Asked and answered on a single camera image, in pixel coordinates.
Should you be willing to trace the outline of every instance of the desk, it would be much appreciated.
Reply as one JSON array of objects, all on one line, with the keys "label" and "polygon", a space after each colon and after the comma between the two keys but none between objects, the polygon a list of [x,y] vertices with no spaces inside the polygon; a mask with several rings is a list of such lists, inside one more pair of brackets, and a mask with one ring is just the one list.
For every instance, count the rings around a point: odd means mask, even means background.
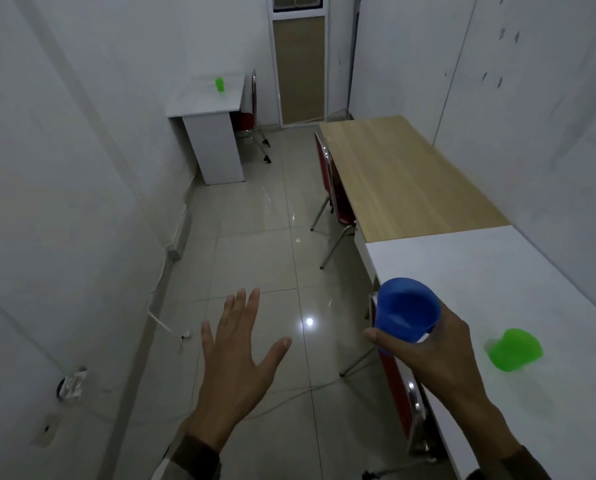
[{"label": "desk", "polygon": [[219,93],[214,76],[196,77],[167,106],[167,116],[181,116],[207,185],[245,180],[230,111],[238,111],[245,86],[244,74],[222,77]]},{"label": "desk", "polygon": [[[433,289],[469,324],[487,394],[518,440],[552,478],[596,479],[596,307],[404,118],[326,123],[321,132],[357,217],[355,242],[369,274],[379,284],[406,276]],[[514,327],[532,332],[545,356],[502,372],[485,346]],[[476,458],[426,393],[464,479]]]}]

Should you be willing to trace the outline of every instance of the white door frame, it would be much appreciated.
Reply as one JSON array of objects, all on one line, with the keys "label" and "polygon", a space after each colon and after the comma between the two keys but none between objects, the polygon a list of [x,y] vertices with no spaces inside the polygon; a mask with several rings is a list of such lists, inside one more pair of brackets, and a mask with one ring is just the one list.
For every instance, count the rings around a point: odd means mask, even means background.
[{"label": "white door frame", "polygon": [[310,126],[319,123],[313,121],[307,123],[292,123],[286,125],[283,122],[283,106],[280,101],[280,83],[278,81],[278,62],[276,61],[276,40],[274,39],[275,20],[294,20],[295,18],[312,18],[315,16],[325,17],[325,111],[324,120],[329,114],[329,0],[322,0],[322,8],[280,11],[274,13],[274,0],[267,0],[267,13],[269,15],[269,38],[271,41],[271,56],[274,62],[274,77],[276,79],[276,98],[278,99],[278,116],[280,117],[280,128],[297,128]]}]

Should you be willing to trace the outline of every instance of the fingernail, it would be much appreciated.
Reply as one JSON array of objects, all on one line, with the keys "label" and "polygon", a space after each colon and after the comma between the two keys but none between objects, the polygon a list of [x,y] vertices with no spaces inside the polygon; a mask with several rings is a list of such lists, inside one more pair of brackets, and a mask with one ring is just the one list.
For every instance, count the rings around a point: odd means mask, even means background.
[{"label": "fingernail", "polygon": [[364,335],[364,338],[369,340],[370,342],[376,341],[377,334],[374,328],[367,328],[362,332],[362,334]]}]

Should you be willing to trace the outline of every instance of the white desk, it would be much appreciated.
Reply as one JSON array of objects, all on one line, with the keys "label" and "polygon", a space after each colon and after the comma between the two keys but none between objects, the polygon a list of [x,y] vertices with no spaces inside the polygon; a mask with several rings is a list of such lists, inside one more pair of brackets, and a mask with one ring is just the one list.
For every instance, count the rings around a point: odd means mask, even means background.
[{"label": "white desk", "polygon": [[[512,226],[369,244],[360,235],[356,243],[379,282],[419,280],[469,324],[487,394],[551,478],[596,479],[596,307],[589,300]],[[485,345],[515,327],[535,335],[545,355],[502,372]],[[427,394],[464,479],[476,458],[448,411]]]},{"label": "white desk", "polygon": [[207,185],[245,180],[230,111],[238,111],[245,86],[244,74],[222,75],[224,92],[215,86],[217,76],[196,77],[167,106],[167,116],[182,116]]}]

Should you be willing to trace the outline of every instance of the red chair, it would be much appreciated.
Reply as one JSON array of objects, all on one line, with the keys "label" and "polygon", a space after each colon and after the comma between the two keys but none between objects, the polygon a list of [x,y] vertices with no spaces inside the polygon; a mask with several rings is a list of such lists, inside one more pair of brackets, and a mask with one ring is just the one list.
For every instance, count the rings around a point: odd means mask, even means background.
[{"label": "red chair", "polygon": [[[269,155],[267,155],[267,151],[265,150],[265,146],[267,148],[271,148],[269,144],[269,140],[262,132],[262,129],[258,127],[258,97],[256,95],[256,70],[254,69],[253,74],[251,75],[251,112],[242,112],[242,111],[231,111],[229,116],[231,118],[231,126],[233,127],[234,133],[244,133],[244,138],[251,138],[262,150],[263,155],[265,156],[265,163],[271,163],[269,159]],[[254,138],[254,131],[257,130],[262,135],[262,144]]]},{"label": "red chair", "polygon": [[[369,295],[369,323],[371,326],[375,324],[377,299],[378,293],[374,292]],[[340,372],[340,377],[344,378],[375,350],[376,347],[372,347],[344,371]],[[365,471],[362,474],[362,480],[382,478],[420,463],[437,463],[448,458],[433,415],[429,413],[426,396],[418,385],[413,372],[399,360],[396,361],[393,355],[388,355],[380,349],[378,355],[387,376],[400,423],[405,431],[406,454],[412,460],[395,468],[386,468],[374,472]]]},{"label": "red chair", "polygon": [[327,203],[332,205],[332,212],[335,213],[335,218],[344,226],[340,237],[338,237],[334,246],[327,253],[325,260],[320,265],[320,269],[325,269],[326,263],[329,261],[329,258],[334,253],[338,244],[340,244],[340,241],[342,241],[342,238],[346,235],[346,232],[351,228],[355,229],[355,214],[353,213],[351,203],[349,203],[349,199],[344,192],[342,180],[340,179],[340,175],[338,175],[337,169],[335,168],[334,161],[331,158],[326,146],[322,144],[324,138],[318,133],[319,131],[316,131],[316,146],[318,146],[318,157],[320,160],[320,169],[322,171],[322,182],[325,185],[325,190],[328,195],[325,201],[322,203],[322,207],[320,207],[318,216],[316,216],[316,220],[310,229],[313,230],[315,228],[320,216],[322,215],[322,212],[325,210]]}]

